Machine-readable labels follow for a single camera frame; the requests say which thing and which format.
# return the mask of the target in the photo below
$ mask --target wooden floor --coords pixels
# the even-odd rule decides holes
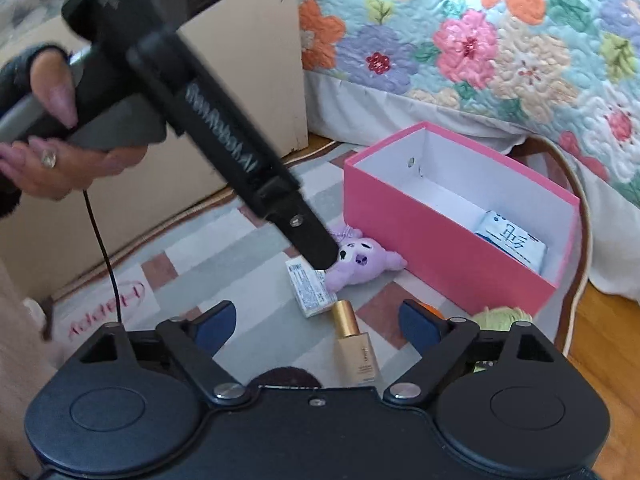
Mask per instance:
[[[640,305],[589,285],[575,321],[570,360],[602,396],[611,434],[596,471],[640,479]]]

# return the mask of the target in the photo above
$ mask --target beige cosmetic bottle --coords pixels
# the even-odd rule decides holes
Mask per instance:
[[[363,386],[378,377],[378,361],[369,334],[360,333],[358,321],[349,301],[337,301],[334,311],[336,359],[345,386]]]

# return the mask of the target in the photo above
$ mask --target black cable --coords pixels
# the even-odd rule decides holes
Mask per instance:
[[[89,201],[89,194],[84,190],[82,192],[84,195],[84,203],[86,204],[86,211],[89,213],[89,220],[91,220],[91,225],[94,227],[95,238],[98,240],[98,245],[100,245],[100,250],[102,251],[102,257],[104,258],[104,263],[107,265],[107,270],[109,271],[109,277],[111,278],[111,285],[113,285],[113,293],[116,297],[116,314],[118,316],[118,323],[122,323],[122,311],[120,309],[120,293],[118,291],[118,284],[116,283],[116,276],[113,273],[113,268],[111,267],[111,261],[109,259],[109,255],[107,254],[107,249],[104,248],[104,243],[102,242],[102,237],[100,236],[100,231],[98,230],[98,224],[95,222],[94,210],[91,208],[91,202]]]

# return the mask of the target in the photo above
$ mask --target black sleeve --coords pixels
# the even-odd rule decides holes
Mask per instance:
[[[0,69],[0,118],[31,92],[31,63],[39,53],[50,48],[59,50],[65,57],[67,55],[66,51],[56,44],[39,44],[29,47]],[[12,189],[0,187],[0,218],[14,211],[20,202],[21,194],[20,190],[13,187]]]

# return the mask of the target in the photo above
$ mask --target black handheld device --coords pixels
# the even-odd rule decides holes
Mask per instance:
[[[212,359],[228,301],[150,332],[106,324],[27,412],[40,480],[596,479],[609,413],[534,325],[481,331],[413,301],[399,322],[422,358],[382,398],[242,386]]]
[[[92,44],[72,63],[78,127],[65,129],[27,96],[0,121],[0,142],[59,137],[110,150],[161,142],[168,123],[193,139],[256,216],[327,269],[338,247],[300,184],[177,32],[218,1],[68,0],[64,19]]]

